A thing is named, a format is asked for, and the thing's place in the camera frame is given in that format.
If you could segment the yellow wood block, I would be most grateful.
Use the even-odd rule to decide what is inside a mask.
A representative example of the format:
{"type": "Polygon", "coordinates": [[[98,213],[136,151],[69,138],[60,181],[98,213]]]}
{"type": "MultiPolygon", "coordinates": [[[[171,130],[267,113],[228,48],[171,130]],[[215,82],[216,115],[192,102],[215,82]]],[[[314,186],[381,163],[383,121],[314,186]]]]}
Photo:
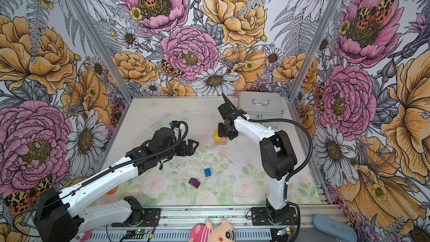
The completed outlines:
{"type": "Polygon", "coordinates": [[[215,141],[220,141],[221,137],[218,135],[218,130],[215,130],[215,141]]]}

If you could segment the natural wood block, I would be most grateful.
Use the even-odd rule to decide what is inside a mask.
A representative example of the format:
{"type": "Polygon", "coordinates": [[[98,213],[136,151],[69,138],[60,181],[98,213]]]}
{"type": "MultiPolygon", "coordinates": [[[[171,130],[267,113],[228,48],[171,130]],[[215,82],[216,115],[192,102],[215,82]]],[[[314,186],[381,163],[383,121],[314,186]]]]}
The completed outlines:
{"type": "Polygon", "coordinates": [[[215,140],[215,144],[219,145],[219,146],[224,146],[226,145],[227,140],[215,140]]]}

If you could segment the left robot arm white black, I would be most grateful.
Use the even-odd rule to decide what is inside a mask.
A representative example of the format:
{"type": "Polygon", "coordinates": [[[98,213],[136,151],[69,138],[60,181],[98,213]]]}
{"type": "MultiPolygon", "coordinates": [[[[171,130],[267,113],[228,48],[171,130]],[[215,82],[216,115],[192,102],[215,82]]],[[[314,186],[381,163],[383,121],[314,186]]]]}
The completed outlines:
{"type": "Polygon", "coordinates": [[[44,192],[34,216],[34,224],[42,241],[70,242],[78,234],[104,225],[155,225],[155,220],[145,215],[144,208],[133,196],[108,205],[91,204],[122,183],[163,166],[176,156],[194,155],[199,143],[186,139],[188,130],[182,131],[182,124],[182,121],[174,121],[170,127],[160,128],[152,139],[80,183],[60,191],[50,189],[44,192]]]}

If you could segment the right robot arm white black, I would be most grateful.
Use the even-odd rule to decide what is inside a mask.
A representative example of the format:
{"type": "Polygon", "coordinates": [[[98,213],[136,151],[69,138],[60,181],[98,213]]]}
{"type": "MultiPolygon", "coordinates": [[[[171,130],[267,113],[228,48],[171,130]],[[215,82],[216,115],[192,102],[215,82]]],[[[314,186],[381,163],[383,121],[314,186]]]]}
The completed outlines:
{"type": "Polygon", "coordinates": [[[266,212],[269,220],[277,224],[283,221],[290,211],[286,197],[287,177],[293,174],[297,157],[285,131],[275,131],[263,124],[283,122],[296,125],[297,123],[284,118],[252,119],[244,111],[238,110],[225,94],[222,94],[222,97],[225,102],[218,107],[218,111],[224,121],[218,124],[218,135],[233,140],[242,133],[259,145],[263,169],[272,179],[266,201],[266,212]]]}

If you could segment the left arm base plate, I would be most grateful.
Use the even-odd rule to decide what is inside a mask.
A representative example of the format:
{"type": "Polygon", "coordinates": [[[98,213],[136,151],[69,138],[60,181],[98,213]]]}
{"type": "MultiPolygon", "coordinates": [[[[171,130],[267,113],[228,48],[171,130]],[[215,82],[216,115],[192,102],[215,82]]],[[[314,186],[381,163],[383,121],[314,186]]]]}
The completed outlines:
{"type": "Polygon", "coordinates": [[[112,223],[112,227],[158,227],[160,208],[143,208],[133,210],[132,214],[122,223],[112,223]]]}

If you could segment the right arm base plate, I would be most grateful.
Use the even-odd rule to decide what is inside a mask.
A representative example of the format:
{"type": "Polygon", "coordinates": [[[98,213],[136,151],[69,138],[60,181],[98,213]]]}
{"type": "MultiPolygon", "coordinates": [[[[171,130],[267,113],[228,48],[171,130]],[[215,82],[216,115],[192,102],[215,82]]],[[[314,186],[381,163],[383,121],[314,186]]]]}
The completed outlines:
{"type": "Polygon", "coordinates": [[[272,206],[252,207],[252,223],[254,226],[265,225],[297,225],[299,219],[298,210],[291,205],[287,205],[279,210],[272,206]]]}

